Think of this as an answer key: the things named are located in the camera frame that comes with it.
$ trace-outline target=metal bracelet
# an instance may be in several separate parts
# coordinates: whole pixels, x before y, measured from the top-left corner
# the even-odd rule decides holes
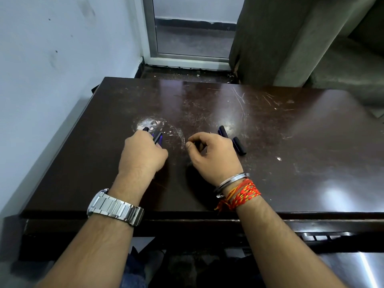
[[[225,180],[216,189],[214,189],[214,193],[216,193],[216,197],[217,198],[225,197],[224,194],[221,192],[221,190],[223,190],[225,187],[228,187],[230,184],[232,184],[233,182],[236,182],[237,180],[248,178],[248,177],[249,177],[249,173],[240,173]]]

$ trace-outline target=table surface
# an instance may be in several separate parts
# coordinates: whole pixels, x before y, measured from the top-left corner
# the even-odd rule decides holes
[[[124,139],[144,126],[162,129],[169,151],[142,199],[146,217],[217,216],[185,141],[220,125],[240,138],[243,168],[277,212],[384,212],[384,125],[345,91],[106,77],[22,216],[85,218],[113,183]]]

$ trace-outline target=wooden table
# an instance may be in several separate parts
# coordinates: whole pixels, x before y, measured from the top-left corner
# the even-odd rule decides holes
[[[112,185],[124,139],[162,129],[169,151],[136,235],[233,226],[185,141],[224,125],[265,200],[296,232],[384,231],[384,125],[345,91],[106,77],[23,210],[25,235],[76,233],[94,194]]]

